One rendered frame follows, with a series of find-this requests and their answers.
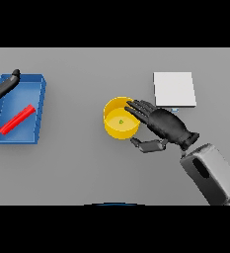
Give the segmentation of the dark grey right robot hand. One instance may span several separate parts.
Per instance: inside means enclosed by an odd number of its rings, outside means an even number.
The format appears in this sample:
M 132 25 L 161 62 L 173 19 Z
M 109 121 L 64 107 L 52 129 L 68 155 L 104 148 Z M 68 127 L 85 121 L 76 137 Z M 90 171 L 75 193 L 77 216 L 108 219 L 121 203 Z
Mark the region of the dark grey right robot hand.
M 143 153 L 164 151 L 168 143 L 176 144 L 182 152 L 186 152 L 199 138 L 197 132 L 191 132 L 173 113 L 153 106 L 146 101 L 127 101 L 124 109 L 135 116 L 159 139 L 141 141 L 133 137 L 130 141 Z

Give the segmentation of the pale square measuring scale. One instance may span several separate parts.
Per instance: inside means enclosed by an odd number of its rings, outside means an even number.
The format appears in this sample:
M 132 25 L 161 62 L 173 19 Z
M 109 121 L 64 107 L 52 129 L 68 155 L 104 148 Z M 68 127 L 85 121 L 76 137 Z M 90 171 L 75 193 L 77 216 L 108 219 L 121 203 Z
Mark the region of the pale square measuring scale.
M 155 105 L 160 108 L 195 108 L 196 99 L 190 72 L 154 72 Z

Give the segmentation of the red beaker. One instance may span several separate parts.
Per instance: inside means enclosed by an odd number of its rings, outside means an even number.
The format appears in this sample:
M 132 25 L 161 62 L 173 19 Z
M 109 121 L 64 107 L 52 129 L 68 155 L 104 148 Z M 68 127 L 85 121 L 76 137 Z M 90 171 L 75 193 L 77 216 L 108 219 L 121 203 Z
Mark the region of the red beaker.
M 27 117 L 32 115 L 35 111 L 36 109 L 33 105 L 27 105 L 17 115 L 15 115 L 12 119 L 10 119 L 8 122 L 6 122 L 0 127 L 0 133 L 1 134 L 9 133 L 12 129 L 18 126 L 21 122 L 23 122 Z

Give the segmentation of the yellow bowl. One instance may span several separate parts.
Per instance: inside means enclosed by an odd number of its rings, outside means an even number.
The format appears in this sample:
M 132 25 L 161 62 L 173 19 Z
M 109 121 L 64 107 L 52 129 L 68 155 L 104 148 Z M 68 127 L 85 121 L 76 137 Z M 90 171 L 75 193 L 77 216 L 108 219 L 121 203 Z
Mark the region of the yellow bowl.
M 103 123 L 106 132 L 113 138 L 124 140 L 132 138 L 138 131 L 140 121 L 124 108 L 129 97 L 115 97 L 109 100 L 103 109 Z

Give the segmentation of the blue tray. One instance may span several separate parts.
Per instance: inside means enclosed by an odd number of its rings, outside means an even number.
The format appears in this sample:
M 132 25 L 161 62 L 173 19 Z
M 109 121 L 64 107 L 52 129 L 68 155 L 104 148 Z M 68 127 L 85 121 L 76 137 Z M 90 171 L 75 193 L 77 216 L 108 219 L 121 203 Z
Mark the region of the blue tray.
M 0 99 L 0 127 L 28 105 L 36 109 L 7 134 L 0 132 L 0 144 L 38 143 L 45 87 L 42 74 L 22 74 L 20 83 Z

